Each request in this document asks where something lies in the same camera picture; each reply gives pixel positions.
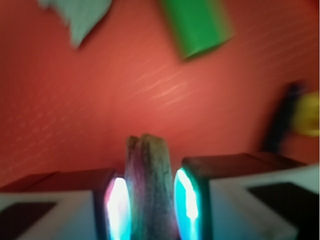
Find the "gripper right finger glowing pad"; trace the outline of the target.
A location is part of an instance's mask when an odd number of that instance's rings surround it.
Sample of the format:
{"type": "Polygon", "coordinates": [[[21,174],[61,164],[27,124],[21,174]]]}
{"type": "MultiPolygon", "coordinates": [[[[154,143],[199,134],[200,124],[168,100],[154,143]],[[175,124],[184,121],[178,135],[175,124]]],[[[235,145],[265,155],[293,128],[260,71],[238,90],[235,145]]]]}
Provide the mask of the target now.
{"type": "Polygon", "coordinates": [[[174,205],[182,240],[317,240],[320,167],[269,152],[185,157],[174,205]]]}

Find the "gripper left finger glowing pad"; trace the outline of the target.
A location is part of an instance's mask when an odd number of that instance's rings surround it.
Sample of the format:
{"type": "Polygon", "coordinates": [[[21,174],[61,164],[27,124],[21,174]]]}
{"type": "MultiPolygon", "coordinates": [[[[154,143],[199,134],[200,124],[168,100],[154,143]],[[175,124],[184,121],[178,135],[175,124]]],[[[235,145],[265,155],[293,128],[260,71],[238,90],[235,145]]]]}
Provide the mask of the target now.
{"type": "Polygon", "coordinates": [[[128,240],[125,179],[112,168],[36,173],[0,189],[3,240],[128,240]]]}

